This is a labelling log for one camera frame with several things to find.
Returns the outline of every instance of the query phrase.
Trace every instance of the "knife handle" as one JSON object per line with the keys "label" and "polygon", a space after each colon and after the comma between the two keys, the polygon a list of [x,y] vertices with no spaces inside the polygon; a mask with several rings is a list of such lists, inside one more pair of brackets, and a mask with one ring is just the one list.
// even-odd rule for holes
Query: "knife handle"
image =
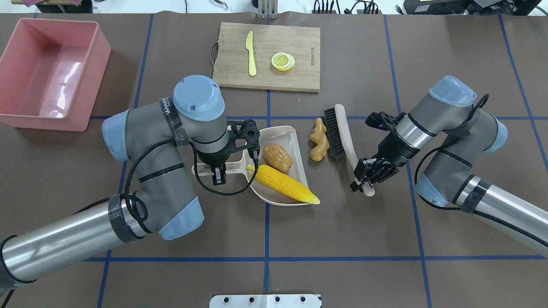
{"label": "knife handle", "polygon": [[249,51],[249,75],[257,75],[257,68],[255,67],[255,56],[253,55],[252,50]]}

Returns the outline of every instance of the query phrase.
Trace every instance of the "white metal plate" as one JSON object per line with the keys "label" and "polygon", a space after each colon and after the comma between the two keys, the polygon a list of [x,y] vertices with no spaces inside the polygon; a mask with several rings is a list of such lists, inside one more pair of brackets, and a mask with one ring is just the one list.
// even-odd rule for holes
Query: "white metal plate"
{"label": "white metal plate", "polygon": [[215,295],[209,308],[321,308],[316,294]]}

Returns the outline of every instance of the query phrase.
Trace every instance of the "yellow knife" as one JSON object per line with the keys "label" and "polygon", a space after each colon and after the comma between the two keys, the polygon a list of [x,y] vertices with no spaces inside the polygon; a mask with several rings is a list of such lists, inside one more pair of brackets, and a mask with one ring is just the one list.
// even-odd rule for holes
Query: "yellow knife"
{"label": "yellow knife", "polygon": [[257,68],[255,67],[255,57],[253,56],[253,31],[249,31],[247,34],[246,49],[249,51],[249,74],[255,76],[257,75]]}

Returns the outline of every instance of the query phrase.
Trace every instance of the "wooden cutting board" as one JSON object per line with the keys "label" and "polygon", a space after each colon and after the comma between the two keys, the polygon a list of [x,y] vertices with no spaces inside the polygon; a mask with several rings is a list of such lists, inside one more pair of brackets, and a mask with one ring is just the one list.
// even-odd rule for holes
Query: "wooden cutting board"
{"label": "wooden cutting board", "polygon": [[[248,73],[249,31],[253,31],[255,76]],[[279,52],[295,58],[291,71],[271,65]],[[213,80],[222,87],[319,92],[319,55],[319,28],[222,22]]]}

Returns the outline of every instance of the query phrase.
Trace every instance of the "brush bristles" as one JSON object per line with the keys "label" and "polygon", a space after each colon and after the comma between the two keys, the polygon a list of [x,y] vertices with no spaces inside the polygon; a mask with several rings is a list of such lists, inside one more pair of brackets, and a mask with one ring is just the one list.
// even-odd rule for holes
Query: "brush bristles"
{"label": "brush bristles", "polygon": [[339,127],[337,126],[337,117],[335,108],[324,111],[323,124],[327,128],[327,141],[329,142],[329,153],[335,158],[344,155],[344,148],[339,135]]}

